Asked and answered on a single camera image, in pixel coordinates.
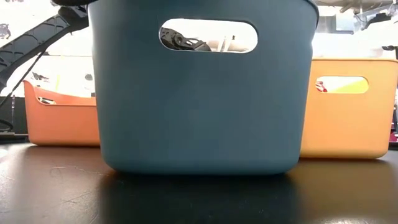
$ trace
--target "black table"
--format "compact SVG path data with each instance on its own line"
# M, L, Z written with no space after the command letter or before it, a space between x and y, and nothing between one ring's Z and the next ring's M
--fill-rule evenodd
M96 148L0 146L0 223L398 223L398 152L272 177L120 174Z

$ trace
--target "handle hole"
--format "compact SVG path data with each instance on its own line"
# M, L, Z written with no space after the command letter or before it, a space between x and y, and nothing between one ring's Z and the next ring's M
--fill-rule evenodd
M361 94L369 89L364 77L327 76L317 78L315 88L322 93Z
M40 102L44 103L44 104L50 104L50 105L56 104L55 101L50 100L50 99L47 99L47 98L44 98L44 97L40 97L40 96L39 96L39 97L37 97L37 99L38 99Z
M170 19L160 28L159 39L170 50L241 54L258 43L257 32L248 23L203 19Z

